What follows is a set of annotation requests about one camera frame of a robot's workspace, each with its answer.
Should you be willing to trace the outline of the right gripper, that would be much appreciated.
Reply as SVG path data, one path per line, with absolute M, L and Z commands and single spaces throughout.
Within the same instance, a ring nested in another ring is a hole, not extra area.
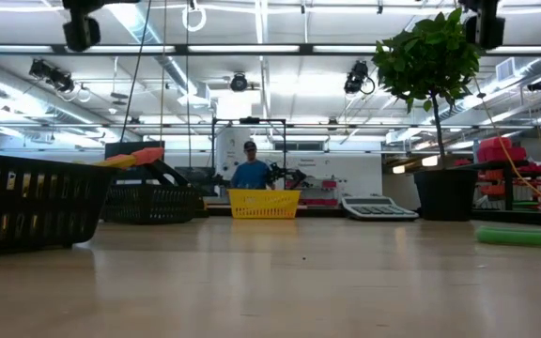
M 456 0 L 473 16 L 464 22 L 466 40 L 482 49 L 492 50 L 503 45 L 505 18 L 497 15 L 500 0 Z

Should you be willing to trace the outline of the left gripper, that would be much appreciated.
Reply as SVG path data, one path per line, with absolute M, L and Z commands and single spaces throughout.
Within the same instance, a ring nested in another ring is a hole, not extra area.
M 62 0 L 70 13 L 70 21 L 63 25 L 67 47 L 77 53 L 100 43 L 100 25 L 90 13 L 108 5 L 137 4 L 140 0 Z

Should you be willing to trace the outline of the shelf with red bins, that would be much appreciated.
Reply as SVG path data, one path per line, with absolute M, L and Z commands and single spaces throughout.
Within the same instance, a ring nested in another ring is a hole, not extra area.
M 475 209 L 541 211 L 541 163 L 508 137 L 475 143 L 473 157 L 457 159 L 454 166 L 470 166 L 478 175 Z

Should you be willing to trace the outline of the black ceiling device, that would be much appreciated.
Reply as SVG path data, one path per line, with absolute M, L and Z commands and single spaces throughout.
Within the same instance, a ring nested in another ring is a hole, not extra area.
M 48 64 L 45 60 L 34 59 L 28 74 L 52 86 L 57 92 L 69 93 L 75 84 L 69 72 Z

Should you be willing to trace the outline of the potted green plant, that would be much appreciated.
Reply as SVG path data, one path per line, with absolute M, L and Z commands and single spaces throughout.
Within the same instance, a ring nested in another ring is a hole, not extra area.
M 466 40 L 462 13 L 462 8 L 456 8 L 421 20 L 410 30 L 379 41 L 373 56 L 381 88 L 403 100 L 409 111 L 420 101 L 434 117 L 439 167 L 413 175 L 421 217 L 428 221 L 466 222 L 471 218 L 477 173 L 445 167 L 438 103 L 443 99 L 453 108 L 457 100 L 468 96 L 468 83 L 479 70 L 479 55 Z

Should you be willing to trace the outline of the black plastic bin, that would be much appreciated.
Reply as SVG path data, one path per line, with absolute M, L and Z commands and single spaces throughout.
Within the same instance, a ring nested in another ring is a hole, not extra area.
M 117 184 L 110 187 L 100 217 L 111 223 L 155 225 L 186 223 L 202 215 L 204 201 L 192 187 Z
M 0 156 L 0 252 L 90 240 L 115 168 Z

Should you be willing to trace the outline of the grey desk calculator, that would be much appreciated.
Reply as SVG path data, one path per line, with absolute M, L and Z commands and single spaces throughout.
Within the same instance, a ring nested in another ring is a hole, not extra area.
M 345 196 L 341 205 L 353 219 L 366 221 L 413 221 L 419 215 L 412 210 L 398 206 L 390 197 L 383 195 Z

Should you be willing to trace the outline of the person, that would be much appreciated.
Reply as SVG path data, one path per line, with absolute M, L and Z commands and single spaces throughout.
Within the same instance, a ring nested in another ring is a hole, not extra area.
M 232 189 L 243 190 L 275 190 L 275 184 L 270 180 L 271 169 L 256 157 L 257 147 L 253 141 L 243 145 L 246 161 L 240 164 L 231 178 Z

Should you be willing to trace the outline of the background robot rig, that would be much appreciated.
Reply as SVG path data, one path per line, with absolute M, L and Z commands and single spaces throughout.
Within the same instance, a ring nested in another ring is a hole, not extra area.
M 239 119 L 225 119 L 213 117 L 211 121 L 211 160 L 212 168 L 215 172 L 223 177 L 234 171 L 239 162 L 236 146 L 241 146 L 243 143 L 251 139 L 248 135 L 245 137 L 243 132 L 239 132 L 238 140 L 232 138 L 229 142 L 228 137 L 236 134 L 236 129 L 242 128 L 251 131 L 253 129 L 262 129 L 264 131 L 276 130 L 283 137 L 283 167 L 272 164 L 270 166 L 269 179 L 273 182 L 283 180 L 284 188 L 294 190 L 300 183 L 305 180 L 304 174 L 300 170 L 287 168 L 287 145 L 286 145 L 286 130 L 288 125 L 285 119 L 266 119 L 259 117 L 243 117 Z

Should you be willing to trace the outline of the yellow plastic bin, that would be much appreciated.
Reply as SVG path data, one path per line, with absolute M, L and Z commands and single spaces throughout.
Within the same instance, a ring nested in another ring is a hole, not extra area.
M 300 191 L 243 190 L 228 191 L 232 217 L 235 219 L 294 219 Z

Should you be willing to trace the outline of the green handled scissors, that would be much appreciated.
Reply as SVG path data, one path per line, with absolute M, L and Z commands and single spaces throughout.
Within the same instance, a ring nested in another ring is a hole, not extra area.
M 480 226 L 474 234 L 485 244 L 541 247 L 541 229 L 537 228 Z

